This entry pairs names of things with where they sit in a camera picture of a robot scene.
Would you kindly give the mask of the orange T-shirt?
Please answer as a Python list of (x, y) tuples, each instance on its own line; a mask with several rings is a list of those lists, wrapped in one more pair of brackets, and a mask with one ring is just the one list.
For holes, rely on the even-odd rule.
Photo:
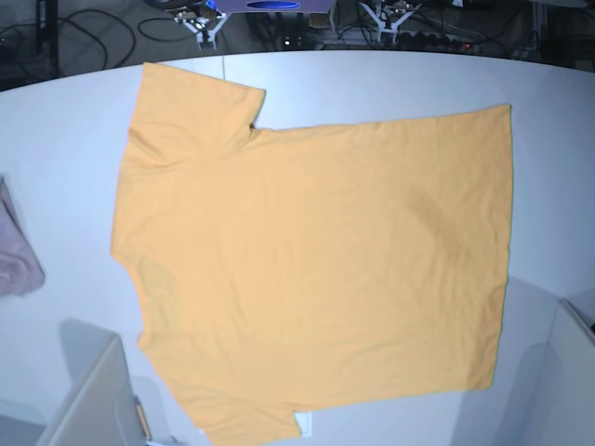
[(215, 445), (295, 413), (492, 385), (511, 107), (271, 130), (263, 90), (147, 63), (113, 258), (139, 348)]

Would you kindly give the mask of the white table slot plate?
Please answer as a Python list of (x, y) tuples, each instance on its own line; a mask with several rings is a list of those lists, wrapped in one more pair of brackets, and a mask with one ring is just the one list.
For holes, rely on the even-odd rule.
[(294, 413), (297, 425), (300, 430), (302, 438), (311, 438), (313, 435), (313, 414), (312, 412), (307, 413)]

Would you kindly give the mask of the black power strip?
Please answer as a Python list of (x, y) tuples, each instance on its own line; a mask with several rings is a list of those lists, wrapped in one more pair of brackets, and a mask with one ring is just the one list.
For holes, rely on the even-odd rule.
[(428, 32), (401, 32), (396, 40), (396, 46), (403, 50), (422, 52), (469, 52), (471, 43), (455, 38), (448, 34)]

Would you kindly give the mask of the purple device with blue oval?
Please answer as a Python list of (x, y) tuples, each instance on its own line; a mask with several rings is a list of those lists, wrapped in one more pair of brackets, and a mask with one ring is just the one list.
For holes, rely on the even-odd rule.
[(216, 8), (224, 13), (301, 12), (327, 13), (336, 0), (215, 0)]

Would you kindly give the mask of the orange pencil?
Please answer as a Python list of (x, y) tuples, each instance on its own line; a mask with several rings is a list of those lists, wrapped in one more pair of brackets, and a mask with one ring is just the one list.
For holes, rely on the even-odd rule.
[(145, 415), (145, 412), (143, 410), (142, 404), (138, 397), (135, 398), (135, 409), (136, 409), (136, 413), (137, 413), (139, 421), (140, 421), (140, 425), (141, 425), (145, 440), (151, 440), (152, 433), (151, 433), (151, 430), (149, 427), (149, 423), (148, 423), (147, 417)]

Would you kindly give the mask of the grey left bin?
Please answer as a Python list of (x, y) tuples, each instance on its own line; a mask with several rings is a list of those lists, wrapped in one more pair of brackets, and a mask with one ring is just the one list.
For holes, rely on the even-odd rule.
[(120, 338), (111, 335), (73, 386), (39, 445), (145, 445)]

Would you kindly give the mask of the grey bin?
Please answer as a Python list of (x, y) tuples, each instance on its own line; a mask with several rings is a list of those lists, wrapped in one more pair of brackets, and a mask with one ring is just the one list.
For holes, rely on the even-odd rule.
[(111, 335), (73, 386), (39, 445), (145, 445), (120, 338)]
[(562, 301), (549, 333), (554, 355), (549, 390), (547, 445), (594, 443), (594, 333), (573, 306)]

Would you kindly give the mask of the pink cloth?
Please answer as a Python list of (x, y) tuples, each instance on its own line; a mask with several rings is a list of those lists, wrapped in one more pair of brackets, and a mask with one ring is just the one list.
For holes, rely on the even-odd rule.
[(39, 289), (45, 280), (1, 177), (1, 296), (27, 295)]

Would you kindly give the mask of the grey right bin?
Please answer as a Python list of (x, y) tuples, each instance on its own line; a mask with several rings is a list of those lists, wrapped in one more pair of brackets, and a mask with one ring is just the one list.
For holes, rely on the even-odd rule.
[(547, 445), (594, 443), (594, 333), (573, 306), (562, 301), (549, 333), (554, 355), (549, 390)]

